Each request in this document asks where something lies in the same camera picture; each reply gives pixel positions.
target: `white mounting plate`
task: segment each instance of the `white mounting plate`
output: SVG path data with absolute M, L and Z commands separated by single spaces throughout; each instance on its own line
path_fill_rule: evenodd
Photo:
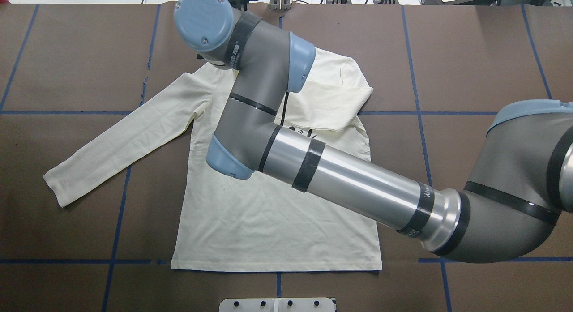
M 224 299 L 219 305 L 219 312 L 336 312 L 336 300 L 329 298 Z

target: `brown table surface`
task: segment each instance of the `brown table surface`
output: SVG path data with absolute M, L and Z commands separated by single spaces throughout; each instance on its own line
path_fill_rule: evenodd
M 442 261 L 380 226 L 380 273 L 174 271 L 190 132 L 62 209 L 42 179 L 203 61 L 165 4 L 0 4 L 0 310 L 217 311 L 241 297 L 337 299 L 340 312 L 571 311 L 573 216 L 517 261 Z M 437 189 L 464 186 L 496 112 L 569 102 L 571 8 L 250 9 L 354 57 L 372 161 Z

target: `shirt sleeve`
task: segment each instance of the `shirt sleeve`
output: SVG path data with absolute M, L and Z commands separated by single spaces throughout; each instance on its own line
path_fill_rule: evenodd
M 207 105 L 221 71 L 207 64 L 182 74 L 134 112 L 49 170 L 43 179 L 61 207 L 176 138 Z

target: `metal bracket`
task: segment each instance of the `metal bracket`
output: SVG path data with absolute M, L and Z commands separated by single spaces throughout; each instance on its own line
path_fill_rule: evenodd
M 290 10 L 291 8 L 291 0 L 270 0 L 270 10 Z
M 336 312 L 336 299 L 261 298 L 224 299 L 219 312 Z

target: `blue tape line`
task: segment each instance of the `blue tape line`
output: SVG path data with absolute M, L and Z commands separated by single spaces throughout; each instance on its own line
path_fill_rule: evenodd
M 109 259 L 0 259 L 0 264 L 109 264 Z
M 22 57 L 22 53 L 24 52 L 24 47 L 26 47 L 28 37 L 30 36 L 32 25 L 34 25 L 35 17 L 38 14 L 38 9 L 39 9 L 39 4 L 36 4 L 34 13 L 32 14 L 32 19 L 30 19 L 30 24 L 28 25 L 28 29 L 26 31 L 26 35 L 24 36 L 24 40 L 22 41 L 22 45 L 20 46 L 20 51 L 18 52 L 18 56 L 16 57 L 16 62 L 14 63 L 14 67 L 12 68 L 12 73 L 10 73 L 10 77 L 8 78 L 8 84 L 6 84 L 6 89 L 4 90 L 2 101 L 0 102 L 0 111 L 2 110 L 2 108 L 4 108 L 4 103 L 6 102 L 6 98 L 8 98 L 8 93 L 10 92 L 10 86 L 12 85 L 12 80 L 14 80 L 14 75 L 16 75 L 16 69 L 18 69 L 18 64 L 20 63 L 20 58 Z
M 109 264 L 110 259 L 0 259 L 0 264 Z M 151 259 L 117 259 L 115 264 L 149 265 Z
M 422 139 L 422 151 L 424 153 L 424 163 L 426 164 L 426 177 L 428 178 L 428 184 L 432 186 L 432 174 L 430 171 L 430 160 L 428 159 L 428 148 L 426 147 L 426 137 L 424 135 L 424 127 L 422 123 L 422 111 L 420 109 L 420 101 L 418 98 L 418 86 L 416 84 L 416 76 L 414 75 L 414 62 L 412 61 L 412 50 L 410 47 L 410 37 L 408 36 L 408 24 L 406 22 L 406 10 L 403 5 L 400 6 L 402 9 L 402 22 L 404 24 L 404 36 L 406 39 L 406 48 L 408 51 L 408 61 L 410 63 L 410 76 L 412 77 L 412 87 L 414 89 L 414 97 L 416 102 L 416 114 L 418 116 L 418 127 L 420 130 L 420 137 Z
M 422 115 L 497 115 L 497 112 L 440 112 L 422 111 Z
M 282 298 L 282 273 L 277 272 L 277 297 Z
M 452 112 L 452 111 L 420 111 L 422 115 L 497 115 L 497 112 Z M 417 115 L 412 111 L 360 111 L 358 115 Z
M 155 24 L 153 25 L 153 34 L 151 35 L 151 44 L 149 46 L 149 59 L 147 59 L 147 70 L 151 69 L 151 57 L 153 56 L 153 46 L 155 45 L 155 35 L 157 33 L 157 23 L 159 22 L 159 12 L 161 11 L 161 4 L 157 5 L 155 12 Z
M 414 75 L 414 63 L 412 61 L 412 49 L 410 47 L 410 37 L 408 36 L 408 25 L 406 22 L 406 10 L 404 6 L 400 6 L 402 8 L 402 23 L 404 25 L 404 36 L 406 37 L 406 49 L 408 51 L 408 61 L 410 63 L 410 76 L 412 78 L 412 87 L 414 87 L 414 96 L 416 100 L 418 99 L 418 86 L 416 85 L 416 76 Z
M 418 259 L 418 263 L 459 263 L 458 261 L 452 261 L 451 259 L 440 259 L 440 258 L 421 258 Z M 547 261 L 573 261 L 573 257 L 518 257 L 516 259 L 511 259 L 507 262 L 547 262 Z
M 129 265 L 151 265 L 151 259 L 116 259 L 115 264 L 129 264 Z
M 145 77 L 145 79 L 143 80 L 143 89 L 141 90 L 141 101 L 139 102 L 139 106 L 145 103 L 145 92 L 147 92 L 147 80 L 149 80 L 149 77 Z
M 376 112 L 376 111 L 360 111 L 358 115 L 417 115 L 418 112 L 410 112 L 410 111 L 383 111 L 383 112 Z
M 446 293 L 446 307 L 448 312 L 452 312 L 452 300 L 450 299 L 450 286 L 448 285 L 445 259 L 440 259 L 440 269 L 442 270 L 442 282 L 444 282 L 444 292 Z
M 109 298 L 109 290 L 111 289 L 111 281 L 113 277 L 113 266 L 115 265 L 115 257 L 117 254 L 117 244 L 119 243 L 119 233 L 121 231 L 121 220 L 123 220 L 123 211 L 125 210 L 125 200 L 127 199 L 127 185 L 129 183 L 129 178 L 131 177 L 131 165 L 127 167 L 127 173 L 125 173 L 125 182 L 123 184 L 123 194 L 121 195 L 121 206 L 119 207 L 119 215 L 117 216 L 117 226 L 115 228 L 115 237 L 113 239 L 113 249 L 111 253 L 111 259 L 109 261 L 109 271 L 108 279 L 106 283 L 106 292 L 104 293 L 104 302 L 102 304 L 102 312 L 107 310 L 107 302 Z
M 127 115 L 132 111 L 0 111 L 2 115 Z
M 534 51 L 535 61 L 538 63 L 539 73 L 541 74 L 543 85 L 545 85 L 545 91 L 547 92 L 547 97 L 549 99 L 553 99 L 553 97 L 551 96 L 551 91 L 549 90 L 549 85 L 547 84 L 547 79 L 545 78 L 545 72 L 543 72 L 543 67 L 541 66 L 541 61 L 539 61 L 537 49 L 535 48 L 534 38 L 531 35 L 530 23 L 527 20 L 526 6 L 524 4 L 522 4 L 522 14 L 523 14 L 523 20 L 526 22 L 527 36 L 530 38 L 531 49 L 533 49 Z
M 511 261 L 573 261 L 573 257 L 518 257 L 516 259 L 512 259 Z

